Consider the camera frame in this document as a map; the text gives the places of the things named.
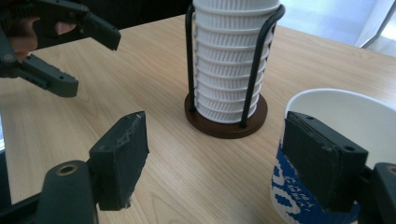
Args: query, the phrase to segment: black wire cup holder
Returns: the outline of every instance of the black wire cup holder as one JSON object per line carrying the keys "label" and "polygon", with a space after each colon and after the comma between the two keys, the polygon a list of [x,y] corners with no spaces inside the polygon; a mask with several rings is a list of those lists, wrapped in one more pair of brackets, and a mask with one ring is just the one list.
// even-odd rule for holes
{"label": "black wire cup holder", "polygon": [[248,119],[248,111],[256,83],[257,73],[259,71],[260,61],[262,57],[262,49],[264,47],[265,37],[269,32],[274,32],[276,23],[285,14],[285,7],[280,5],[276,12],[268,18],[262,26],[257,38],[256,49],[254,52],[253,63],[251,66],[250,77],[247,84],[247,95],[244,102],[244,109],[240,122],[235,124],[223,124],[206,119],[195,107],[195,86],[194,86],[194,64],[193,64],[193,47],[192,47],[192,14],[195,8],[190,4],[186,13],[185,29],[186,29],[186,46],[187,46],[187,69],[189,79],[189,94],[184,101],[184,110],[188,121],[199,131],[217,138],[235,139],[248,136],[257,132],[264,124],[268,113],[268,105],[259,94],[256,111]]}

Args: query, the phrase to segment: cup rim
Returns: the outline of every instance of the cup rim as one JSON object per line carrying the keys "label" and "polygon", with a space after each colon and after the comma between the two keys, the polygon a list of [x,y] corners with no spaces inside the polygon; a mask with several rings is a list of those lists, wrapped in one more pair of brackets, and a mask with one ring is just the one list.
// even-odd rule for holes
{"label": "cup rim", "polygon": [[[204,85],[204,86],[206,86],[206,87],[208,87],[208,88],[210,88],[210,89],[213,89],[214,91],[239,92],[239,91],[247,91],[248,90],[248,87],[238,88],[238,89],[224,89],[224,88],[214,87],[214,86],[208,85],[208,84],[203,83],[203,82],[199,82],[199,83]],[[254,83],[254,89],[256,89],[256,86],[259,87],[258,91],[260,91],[260,89],[262,88],[262,84],[260,82],[256,81],[256,83]]]}
{"label": "cup rim", "polygon": [[[214,64],[224,65],[224,66],[250,66],[250,65],[252,65],[252,63],[253,63],[253,60],[252,60],[252,61],[249,61],[249,62],[243,62],[243,63],[226,63],[226,62],[213,61],[213,60],[210,60],[210,59],[208,59],[208,58],[202,56],[202,55],[201,55],[200,53],[198,53],[198,52],[196,52],[196,56],[197,56],[198,58],[200,58],[200,59],[206,61],[207,63],[214,63]],[[266,57],[261,57],[261,58],[260,58],[260,63],[264,62],[265,59],[266,59]]]}
{"label": "cup rim", "polygon": [[[195,38],[196,43],[202,44],[205,47],[212,48],[212,49],[221,49],[221,50],[228,50],[228,51],[248,51],[248,50],[255,50],[256,46],[222,46],[222,45],[211,45],[203,41],[201,38]],[[264,41],[264,46],[269,50],[268,45],[271,43],[272,39]]]}
{"label": "cup rim", "polygon": [[[224,103],[224,104],[238,104],[238,103],[244,102],[244,101],[246,100],[246,99],[239,99],[239,100],[221,100],[221,99],[215,99],[215,98],[213,98],[213,97],[211,97],[211,96],[208,96],[208,95],[206,95],[206,94],[200,92],[198,89],[196,89],[196,90],[197,90],[201,95],[203,95],[204,97],[208,98],[209,100],[218,101],[218,102]],[[258,95],[258,94],[260,94],[260,91],[254,92],[251,98],[256,97],[256,95]]]}
{"label": "cup rim", "polygon": [[195,19],[195,16],[194,16],[194,22],[195,22],[195,25],[199,28],[202,28],[204,30],[207,30],[207,31],[210,31],[213,33],[223,34],[223,35],[255,35],[255,34],[258,34],[260,32],[260,30],[262,29],[261,27],[256,28],[256,29],[247,29],[247,30],[239,30],[239,29],[231,30],[231,29],[221,29],[221,28],[218,29],[218,28],[213,28],[213,27],[202,25],[200,22],[198,22]]}
{"label": "cup rim", "polygon": [[271,12],[276,11],[277,8],[279,8],[280,3],[277,1],[277,3],[271,7],[266,7],[266,8],[261,8],[261,9],[255,9],[255,10],[221,10],[221,9],[215,9],[215,8],[210,8],[210,7],[205,7],[202,5],[197,4],[195,1],[193,2],[193,5],[195,9],[201,10],[203,12],[207,12],[210,14],[215,14],[215,15],[221,15],[221,16],[264,16],[264,15],[269,15]]}
{"label": "cup rim", "polygon": [[353,95],[353,96],[356,96],[356,97],[363,98],[364,100],[371,101],[371,102],[373,102],[373,103],[375,103],[375,104],[382,105],[382,106],[384,106],[385,108],[387,108],[387,109],[389,109],[389,110],[393,110],[393,111],[396,112],[396,108],[395,108],[395,107],[392,107],[392,106],[390,106],[390,105],[387,105],[387,104],[385,104],[384,102],[381,102],[381,101],[379,101],[379,100],[377,100],[377,99],[375,99],[375,98],[373,98],[373,97],[367,96],[367,95],[363,95],[363,94],[360,94],[360,93],[357,93],[357,92],[354,92],[354,91],[345,91],[345,90],[332,89],[332,88],[318,88],[318,89],[311,89],[311,90],[306,90],[306,91],[300,91],[299,93],[293,95],[293,96],[289,99],[288,103],[286,104],[285,114],[284,114],[285,118],[286,118],[287,115],[288,115],[288,112],[289,112],[289,110],[290,110],[290,108],[291,108],[291,105],[295,102],[295,99],[301,97],[302,95],[306,95],[306,94],[308,94],[308,93],[313,93],[313,92],[324,92],[324,91],[326,91],[326,92],[338,92],[338,93],[350,94],[350,95]]}
{"label": "cup rim", "polygon": [[[206,109],[209,109],[209,110],[211,110],[211,111],[218,112],[218,113],[223,113],[223,114],[239,114],[239,113],[242,113],[242,112],[244,111],[243,109],[241,109],[241,110],[235,110],[235,111],[225,111],[225,110],[213,109],[213,108],[208,107],[207,105],[202,104],[202,103],[200,102],[199,99],[197,99],[197,101],[198,101],[198,103],[200,103],[201,106],[205,107]],[[251,108],[253,108],[254,106],[257,106],[257,105],[256,105],[256,104],[250,104],[249,110],[250,110]]]}
{"label": "cup rim", "polygon": [[[249,78],[250,74],[246,74],[246,75],[242,75],[242,76],[238,76],[238,77],[227,77],[227,76],[222,76],[222,75],[216,75],[213,73],[209,73],[206,72],[205,70],[203,70],[200,66],[196,66],[196,69],[199,70],[200,72],[204,73],[205,75],[209,76],[209,77],[214,77],[214,78],[219,78],[219,79],[239,79],[239,78]],[[265,67],[261,68],[257,74],[259,73],[263,73],[265,70]]]}

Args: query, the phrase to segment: paper cup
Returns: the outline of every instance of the paper cup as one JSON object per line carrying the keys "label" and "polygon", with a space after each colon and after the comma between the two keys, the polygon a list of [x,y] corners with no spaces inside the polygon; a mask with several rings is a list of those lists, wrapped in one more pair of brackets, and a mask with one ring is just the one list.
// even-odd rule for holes
{"label": "paper cup", "polygon": [[[214,29],[203,26],[199,22],[195,23],[195,38],[208,45],[223,47],[255,47],[260,29],[250,30],[225,30]],[[274,37],[269,32],[265,37],[264,46],[269,45]]]}
{"label": "paper cup", "polygon": [[[250,107],[259,102],[259,94],[256,93],[251,98]],[[228,111],[228,112],[242,112],[245,105],[245,100],[239,101],[221,101],[219,99],[214,99],[209,96],[206,96],[204,93],[198,92],[196,94],[196,100],[207,108],[216,110],[216,111]]]}
{"label": "paper cup", "polygon": [[271,14],[251,14],[249,12],[224,14],[222,11],[196,8],[194,18],[199,24],[215,29],[246,30],[262,28],[270,16]]}
{"label": "paper cup", "polygon": [[[213,74],[205,73],[199,68],[196,69],[196,79],[199,82],[205,83],[207,86],[222,88],[222,89],[242,89],[248,86],[250,75],[242,77],[222,77]],[[264,72],[257,74],[256,85],[261,83],[264,78]]]}
{"label": "paper cup", "polygon": [[[254,59],[256,47],[223,47],[207,44],[200,39],[196,39],[195,50],[211,61],[224,63],[248,63]],[[262,49],[262,58],[268,57],[270,48],[268,45]]]}
{"label": "paper cup", "polygon": [[[395,163],[396,110],[376,99],[351,91],[316,89],[292,97],[285,117],[288,111],[314,117],[368,150],[366,165],[372,169],[378,162]],[[283,156],[282,138],[271,187],[271,199],[279,215],[288,223],[303,224],[342,224],[357,220],[360,210],[357,204],[350,213],[322,210]]]}
{"label": "paper cup", "polygon": [[268,10],[279,7],[278,0],[193,0],[196,7],[207,7],[217,10]]}
{"label": "paper cup", "polygon": [[[219,76],[240,77],[246,74],[250,74],[252,64],[253,61],[246,63],[217,62],[207,59],[199,53],[195,54],[196,67],[200,68],[201,71],[205,71],[208,74],[216,74]],[[267,61],[262,58],[259,65],[259,71],[263,70],[266,65]]]}
{"label": "paper cup", "polygon": [[[202,92],[203,94],[211,98],[219,99],[221,101],[239,101],[246,99],[248,88],[223,89],[223,88],[211,87],[205,83],[197,81],[196,89],[199,92]],[[253,90],[253,94],[260,92],[261,89],[262,89],[262,84],[261,83],[256,84]]]}
{"label": "paper cup", "polygon": [[[251,106],[248,112],[247,117],[253,115],[254,111],[256,110],[256,105]],[[205,105],[200,104],[197,102],[196,104],[197,111],[207,119],[215,121],[217,123],[237,123],[241,121],[242,118],[242,111],[240,112],[224,112],[224,111],[216,111],[206,107]]]}

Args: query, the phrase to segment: table surface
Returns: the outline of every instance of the table surface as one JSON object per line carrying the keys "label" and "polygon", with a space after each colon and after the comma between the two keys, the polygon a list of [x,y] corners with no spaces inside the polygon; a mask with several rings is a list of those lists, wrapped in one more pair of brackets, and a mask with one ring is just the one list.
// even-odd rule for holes
{"label": "table surface", "polygon": [[188,93],[184,17],[121,31],[117,51],[91,39],[35,55],[79,80],[61,98],[17,79],[0,82],[14,203],[41,190],[45,173],[88,151],[122,116],[147,114],[150,154],[132,197],[101,223],[283,223],[270,185],[283,111],[299,91],[356,91],[396,106],[396,58],[278,26],[265,70],[264,125],[241,139],[214,138],[184,114]]}

